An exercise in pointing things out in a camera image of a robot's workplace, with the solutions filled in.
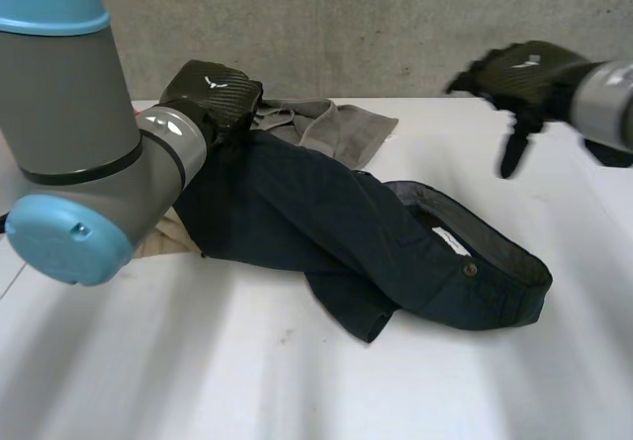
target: white logo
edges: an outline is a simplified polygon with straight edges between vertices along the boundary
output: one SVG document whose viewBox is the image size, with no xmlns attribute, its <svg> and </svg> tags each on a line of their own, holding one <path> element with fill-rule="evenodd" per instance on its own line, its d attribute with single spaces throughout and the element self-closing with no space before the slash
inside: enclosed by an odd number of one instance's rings
<svg viewBox="0 0 633 440">
<path fill-rule="evenodd" d="M 522 69 L 524 67 L 538 66 L 541 63 L 541 56 L 538 54 L 530 55 L 529 59 L 525 61 L 523 64 L 517 64 L 516 66 L 512 66 L 513 69 Z"/>
<path fill-rule="evenodd" d="M 207 81 L 207 84 L 209 84 L 212 89 L 228 87 L 228 84 L 216 84 L 215 82 L 211 82 L 211 79 L 209 79 L 208 77 L 205 77 L 205 81 Z"/>
</svg>

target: blue joint cap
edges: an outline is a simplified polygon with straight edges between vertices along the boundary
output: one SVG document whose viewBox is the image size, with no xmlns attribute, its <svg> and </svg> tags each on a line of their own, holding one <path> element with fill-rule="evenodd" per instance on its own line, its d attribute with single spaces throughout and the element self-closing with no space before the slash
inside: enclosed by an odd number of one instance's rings
<svg viewBox="0 0 633 440">
<path fill-rule="evenodd" d="M 0 0 L 0 32 L 72 37 L 109 26 L 102 0 Z"/>
<path fill-rule="evenodd" d="M 22 198 L 7 216 L 5 230 L 15 251 L 29 265 L 72 285 L 108 282 L 135 251 L 110 220 L 56 196 Z"/>
</svg>

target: black band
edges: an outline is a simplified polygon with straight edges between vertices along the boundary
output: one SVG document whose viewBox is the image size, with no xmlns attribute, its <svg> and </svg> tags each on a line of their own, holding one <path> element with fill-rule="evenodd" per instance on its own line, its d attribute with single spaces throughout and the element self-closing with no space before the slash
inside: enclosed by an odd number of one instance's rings
<svg viewBox="0 0 633 440">
<path fill-rule="evenodd" d="M 136 163 L 141 155 L 142 138 L 138 140 L 138 145 L 135 149 L 127 155 L 103 166 L 98 166 L 89 170 L 77 171 L 75 173 L 63 173 L 60 175 L 44 175 L 42 173 L 32 173 L 24 168 L 20 169 L 27 180 L 38 185 L 71 186 L 88 183 L 89 181 L 101 180 L 115 175 Z"/>
<path fill-rule="evenodd" d="M 159 136 L 154 135 L 152 132 L 146 131 L 145 129 L 140 129 L 140 133 L 142 134 L 142 136 L 146 136 L 150 140 L 158 143 L 167 153 L 169 153 L 169 156 L 171 156 L 171 158 L 174 160 L 174 163 L 178 168 L 178 173 L 180 173 L 180 191 L 182 192 L 185 189 L 187 173 L 185 172 L 185 167 L 183 166 L 182 160 L 180 159 L 180 156 L 178 156 L 178 153 L 176 153 L 174 149 L 169 146 L 169 143 L 167 143 Z"/>
</svg>

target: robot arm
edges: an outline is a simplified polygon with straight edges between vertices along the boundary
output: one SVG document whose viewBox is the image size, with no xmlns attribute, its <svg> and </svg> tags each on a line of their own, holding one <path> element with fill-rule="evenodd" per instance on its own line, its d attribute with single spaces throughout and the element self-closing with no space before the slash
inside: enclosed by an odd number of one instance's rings
<svg viewBox="0 0 633 440">
<path fill-rule="evenodd" d="M 249 128 L 260 83 L 191 61 L 134 116 L 101 0 L 0 0 L 0 130 L 30 192 L 14 249 L 69 284 L 110 280 L 219 144 Z"/>
<path fill-rule="evenodd" d="M 589 62 L 544 42 L 494 49 L 449 86 L 514 113 L 500 175 L 509 177 L 545 121 L 570 124 L 607 166 L 633 164 L 633 61 Z"/>
</svg>

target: button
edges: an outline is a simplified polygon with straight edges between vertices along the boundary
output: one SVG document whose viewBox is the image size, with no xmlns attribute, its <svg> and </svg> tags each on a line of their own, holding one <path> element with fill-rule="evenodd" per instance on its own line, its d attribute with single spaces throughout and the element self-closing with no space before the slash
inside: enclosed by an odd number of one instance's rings
<svg viewBox="0 0 633 440">
<path fill-rule="evenodd" d="M 467 277 L 475 277 L 477 275 L 477 265 L 475 265 L 474 263 L 468 263 L 464 266 L 464 275 L 466 275 Z"/>
</svg>

